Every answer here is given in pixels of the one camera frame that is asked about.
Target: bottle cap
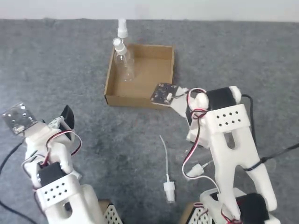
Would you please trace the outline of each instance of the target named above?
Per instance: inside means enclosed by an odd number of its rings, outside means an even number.
[[[127,52],[127,48],[124,45],[124,43],[121,41],[120,38],[116,37],[113,39],[112,41],[115,51],[117,52],[117,54],[119,55],[124,55]]]
[[[174,203],[176,201],[176,198],[174,196],[174,182],[165,182],[164,183],[164,191],[166,193],[166,198],[168,203]]]

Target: white robotic arm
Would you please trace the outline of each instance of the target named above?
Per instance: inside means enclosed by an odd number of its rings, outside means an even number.
[[[170,106],[186,118],[189,124],[187,140],[211,150],[219,192],[217,200],[211,197],[211,194],[217,193],[217,189],[202,193],[200,200],[207,207],[213,220],[217,224],[227,223],[221,215],[223,207],[228,209],[232,218],[240,220],[240,203],[237,203],[237,200],[245,194],[234,188],[235,168],[240,165],[244,169],[249,169],[260,161],[249,128],[250,121],[245,106],[239,104],[241,92],[236,86],[208,92],[199,89],[200,93],[192,98],[191,92],[197,89],[199,88],[189,91],[172,84],[160,83],[151,101],[155,104]],[[199,120],[193,119],[196,113]],[[233,139],[233,146],[229,144],[228,137]],[[275,210],[277,201],[265,165],[261,164],[248,171],[247,174],[253,180],[257,193],[263,197],[267,211]],[[280,223],[271,215],[264,220],[267,224]]]
[[[15,134],[23,134],[26,138],[28,147],[22,166],[32,181],[48,222],[105,224],[92,186],[80,185],[81,176],[73,169],[70,150],[77,135],[64,117],[47,125],[37,121],[23,103],[2,117]]]

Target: red wire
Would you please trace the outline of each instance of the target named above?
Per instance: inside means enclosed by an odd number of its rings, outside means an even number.
[[[235,218],[230,220],[227,216],[225,216],[222,212],[222,209],[221,209],[221,215],[223,216],[223,218],[227,221],[227,224],[242,224],[243,222],[242,221],[239,221],[239,220],[236,220]]]
[[[71,132],[73,132],[73,131],[72,131],[72,130],[64,130],[64,131],[58,132],[58,133],[52,135],[52,136],[46,141],[46,147],[47,147],[47,151],[48,151],[48,153],[47,153],[47,155],[46,155],[46,157],[45,157],[43,163],[41,164],[41,166],[44,166],[44,165],[48,162],[48,160],[49,160],[50,151],[49,151],[49,148],[48,148],[48,143],[49,143],[53,138],[57,137],[58,135],[61,135],[61,134],[64,134],[64,133],[71,133]],[[76,154],[76,153],[79,151],[79,149],[81,148],[81,146],[82,146],[82,142],[80,141],[79,146],[77,147],[77,149],[76,149],[74,152],[71,153],[71,155]]]

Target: cardboard box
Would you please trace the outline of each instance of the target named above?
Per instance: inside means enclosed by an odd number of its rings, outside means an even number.
[[[131,44],[135,56],[135,78],[125,82],[117,76],[114,50],[105,86],[105,99],[111,106],[134,106],[164,109],[154,105],[150,97],[158,83],[172,83],[174,48],[162,45]]]
[[[192,217],[192,214],[194,212],[194,203],[188,203],[185,210],[184,210],[184,213],[183,215],[181,216],[181,219],[179,221],[179,224],[187,224],[189,223],[189,220],[190,218]]]

